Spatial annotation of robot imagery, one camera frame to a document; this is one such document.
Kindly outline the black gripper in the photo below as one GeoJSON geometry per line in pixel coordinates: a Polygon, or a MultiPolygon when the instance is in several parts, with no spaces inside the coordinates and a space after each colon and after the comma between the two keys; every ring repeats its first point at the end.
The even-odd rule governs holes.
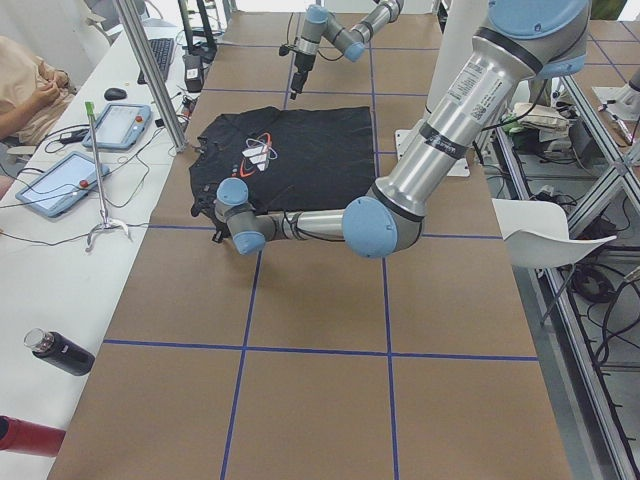
{"type": "Polygon", "coordinates": [[[308,79],[309,73],[313,70],[315,63],[314,54],[306,54],[297,52],[295,54],[294,66],[297,71],[294,73],[291,81],[291,91],[293,94],[300,94],[303,92],[304,85],[308,79]]]}
{"type": "Polygon", "coordinates": [[[204,215],[210,220],[216,218],[215,202],[217,199],[218,184],[205,184],[193,190],[194,202],[190,213],[192,217],[204,215]]]}

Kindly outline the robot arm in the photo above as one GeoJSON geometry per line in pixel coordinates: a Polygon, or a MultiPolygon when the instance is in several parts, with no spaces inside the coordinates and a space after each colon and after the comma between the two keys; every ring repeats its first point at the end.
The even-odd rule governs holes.
{"type": "Polygon", "coordinates": [[[376,1],[376,7],[350,28],[343,26],[326,7],[310,5],[304,16],[301,35],[293,44],[283,44],[279,55],[294,53],[297,71],[291,81],[290,98],[294,100],[303,92],[308,74],[313,70],[322,39],[326,39],[341,54],[356,62],[365,50],[365,44],[386,24],[395,22],[402,12],[402,0],[376,1]]]}
{"type": "Polygon", "coordinates": [[[365,258],[407,249],[426,203],[516,86],[580,70],[587,1],[492,1],[471,54],[392,171],[376,176],[368,107],[218,116],[190,167],[193,216],[243,255],[274,240],[343,242],[365,258]]]}

